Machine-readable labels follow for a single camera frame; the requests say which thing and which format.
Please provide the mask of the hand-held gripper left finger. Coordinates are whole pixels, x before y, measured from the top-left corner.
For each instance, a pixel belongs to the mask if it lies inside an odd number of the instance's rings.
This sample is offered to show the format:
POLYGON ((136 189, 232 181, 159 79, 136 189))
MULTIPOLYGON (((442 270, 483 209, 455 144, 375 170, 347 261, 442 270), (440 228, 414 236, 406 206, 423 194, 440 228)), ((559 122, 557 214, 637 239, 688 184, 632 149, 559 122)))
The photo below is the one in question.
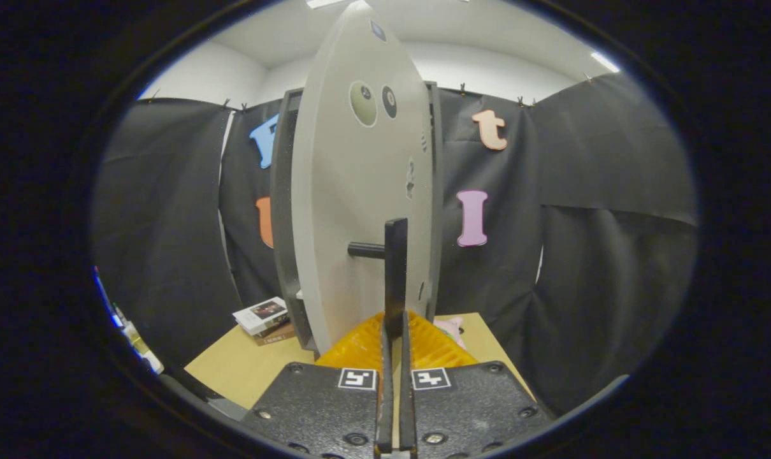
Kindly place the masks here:
POLYGON ((394 400, 383 313, 315 363, 287 363, 241 420, 279 451, 315 458, 391 453, 394 400))

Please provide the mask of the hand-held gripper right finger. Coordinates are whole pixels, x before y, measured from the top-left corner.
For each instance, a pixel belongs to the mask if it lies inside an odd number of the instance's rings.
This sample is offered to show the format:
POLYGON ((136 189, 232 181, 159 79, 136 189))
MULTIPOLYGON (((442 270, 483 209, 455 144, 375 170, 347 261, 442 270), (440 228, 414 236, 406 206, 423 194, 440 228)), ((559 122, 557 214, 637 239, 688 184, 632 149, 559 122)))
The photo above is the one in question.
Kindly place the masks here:
POLYGON ((400 441, 412 458, 478 458, 554 422, 510 366, 478 362, 421 316, 403 314, 400 441))

